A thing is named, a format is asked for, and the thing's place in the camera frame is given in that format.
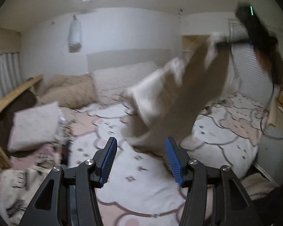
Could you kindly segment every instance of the pillow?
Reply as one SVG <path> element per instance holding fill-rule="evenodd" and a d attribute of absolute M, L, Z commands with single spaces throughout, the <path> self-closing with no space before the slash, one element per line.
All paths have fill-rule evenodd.
<path fill-rule="evenodd" d="M 92 79 L 92 74 L 81 76 L 54 75 L 53 78 L 48 82 L 47 89 L 61 86 L 72 86 L 90 79 Z"/>
<path fill-rule="evenodd" d="M 38 100 L 40 104 L 58 101 L 60 107 L 76 109 L 96 102 L 97 99 L 90 74 L 83 76 L 56 75 L 48 86 L 47 92 Z"/>
<path fill-rule="evenodd" d="M 8 151 L 28 151 L 54 142 L 59 121 L 58 102 L 16 112 Z"/>
<path fill-rule="evenodd" d="M 137 84 L 157 68 L 154 62 L 145 62 L 96 70 L 93 79 L 98 102 L 103 106 L 123 102 L 125 88 Z"/>

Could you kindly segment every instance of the curtain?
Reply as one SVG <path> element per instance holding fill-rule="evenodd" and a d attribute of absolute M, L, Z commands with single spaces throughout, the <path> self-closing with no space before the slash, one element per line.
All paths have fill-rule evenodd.
<path fill-rule="evenodd" d="M 0 100 L 21 84 L 19 54 L 0 54 Z"/>

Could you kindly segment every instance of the crumpled sheet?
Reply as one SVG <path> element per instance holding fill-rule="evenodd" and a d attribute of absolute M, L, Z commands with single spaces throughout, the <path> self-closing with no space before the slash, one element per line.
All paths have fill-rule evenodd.
<path fill-rule="evenodd" d="M 36 163 L 37 165 L 24 170 L 8 169 L 0 174 L 0 206 L 6 210 L 10 222 L 14 225 L 19 224 L 31 199 L 52 167 L 59 165 L 54 156 L 46 154 L 40 155 Z"/>
<path fill-rule="evenodd" d="M 126 89 L 124 97 L 140 118 L 122 130 L 130 145 L 163 154 L 166 137 L 179 143 L 191 133 L 205 104 L 223 93 L 230 53 L 215 46 L 223 40 L 220 36 L 196 39 L 189 53 Z"/>

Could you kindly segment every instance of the bed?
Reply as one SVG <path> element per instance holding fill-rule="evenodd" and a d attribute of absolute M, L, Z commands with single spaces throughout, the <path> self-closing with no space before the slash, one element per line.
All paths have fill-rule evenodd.
<path fill-rule="evenodd" d="M 200 114 L 193 135 L 179 145 L 205 165 L 227 164 L 243 177 L 258 150 L 262 111 L 258 102 L 239 93 L 229 95 L 226 101 L 214 102 L 210 113 Z M 73 131 L 80 135 L 73 137 L 69 166 L 92 158 L 109 137 L 115 137 L 118 150 L 108 183 L 96 191 L 104 225 L 177 225 L 187 191 L 174 181 L 163 157 L 139 153 L 122 138 L 121 128 L 133 117 L 128 103 L 106 109 L 91 105 L 78 113 Z M 211 200 L 209 190 L 208 205 Z"/>

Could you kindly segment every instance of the brown pillow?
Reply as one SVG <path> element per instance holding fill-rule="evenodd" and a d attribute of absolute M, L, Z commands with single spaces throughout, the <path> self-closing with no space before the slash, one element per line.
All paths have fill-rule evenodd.
<path fill-rule="evenodd" d="M 39 98 L 40 104 L 59 101 L 60 107 L 81 108 L 96 102 L 94 81 L 90 74 L 83 76 L 55 76 L 47 92 Z"/>
<path fill-rule="evenodd" d="M 81 76 L 54 75 L 54 77 L 47 84 L 47 90 L 53 87 L 76 85 L 84 81 L 88 81 L 90 78 L 92 78 L 92 74 Z"/>

